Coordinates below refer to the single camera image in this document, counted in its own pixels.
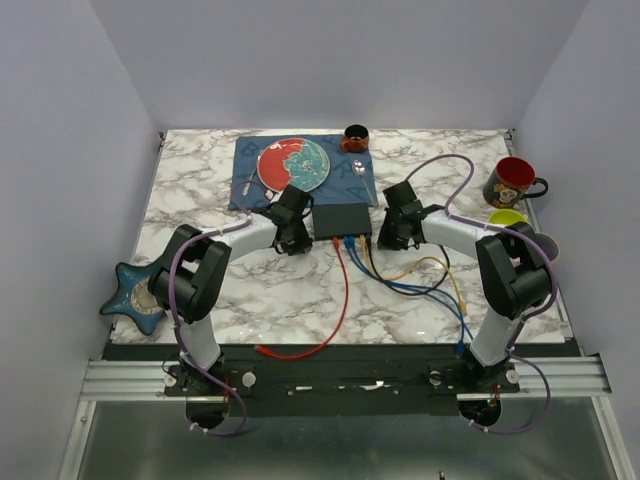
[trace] cartoon mug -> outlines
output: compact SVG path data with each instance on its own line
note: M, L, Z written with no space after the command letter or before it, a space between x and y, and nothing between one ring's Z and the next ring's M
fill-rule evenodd
M541 184L544 189L525 193L531 185ZM513 208L523 198L541 197L549 191L544 178L536 177L529 162L518 157L505 157L493 169L482 189L485 201L496 208Z

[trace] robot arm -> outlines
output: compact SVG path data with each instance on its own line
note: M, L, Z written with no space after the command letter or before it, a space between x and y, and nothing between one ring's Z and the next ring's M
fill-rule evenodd
M303 223L302 212L309 199L309 194L288 186L276 203L253 212L252 222L247 227L236 231L233 231L233 226L222 227L221 231L230 233L217 236L215 240L204 238L196 241L184 252L175 276L176 307L185 322L180 334L184 347L206 370L220 356L209 312L218 300L227 265L253 251L271 247L288 255L308 252L312 241ZM178 227L159 258L158 271L149 279L149 292L168 315L171 315L171 263L178 249L200 234L200 230L190 225ZM196 269L187 269L184 262L196 263Z
M406 181L386 189L384 195L389 207L379 248L407 249L410 241L416 247L434 243L478 260L489 308L470 351L482 367L504 362L524 321L523 313L539 306L551 292L542 259L511 235L449 218L438 205L423 207ZM533 229L524 222L509 228L533 238Z

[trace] blue star-shaped plate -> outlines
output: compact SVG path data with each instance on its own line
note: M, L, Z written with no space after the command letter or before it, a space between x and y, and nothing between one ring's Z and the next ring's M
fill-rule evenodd
M164 310L147 288L149 278L159 268L156 260L145 266L119 263L116 265L118 288L100 307L101 315L122 314L134 321L144 335L151 335L164 317Z

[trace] red plate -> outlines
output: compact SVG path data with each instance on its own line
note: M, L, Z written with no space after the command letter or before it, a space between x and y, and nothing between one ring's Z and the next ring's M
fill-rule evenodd
M326 180L330 170L327 152L305 138L273 142L260 154L256 166L260 181L274 192L282 192L289 184L310 192Z

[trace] marble surface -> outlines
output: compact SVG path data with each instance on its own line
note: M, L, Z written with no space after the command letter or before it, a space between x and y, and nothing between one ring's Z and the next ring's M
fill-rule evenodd
M138 241L135 264L153 261L164 250L173 230L182 223L209 230L233 222L229 212L229 184L234 145L241 135L340 133L338 130L174 130L167 135ZM400 182L422 160L441 153L461 153L476 165L471 183L453 204L454 213L487 220L493 209L481 188L495 163L507 156L499 131L375 130L371 132L380 207L371 209L374 241L384 217L382 190ZM436 162L411 183L424 205L444 204L467 174L459 160ZM312 230L310 218L308 227ZM350 296L347 317L333 343L455 343L458 320L440 304L400 296L348 267ZM388 275L403 271L414 260L441 257L433 245L416 251L376 252L376 263ZM468 305L467 322L476 332L486 310L476 261L449 250L452 270ZM433 284L442 268L422 264L411 282ZM232 263L212 318L220 343L318 343L334 329L344 300L344 284L331 242L315 242L311 253L288 257L274 250L254 252ZM447 280L443 288L453 293ZM175 343L165 318L144 336L127 317L116 318L115 343ZM563 342L557 308L531 319L519 342Z

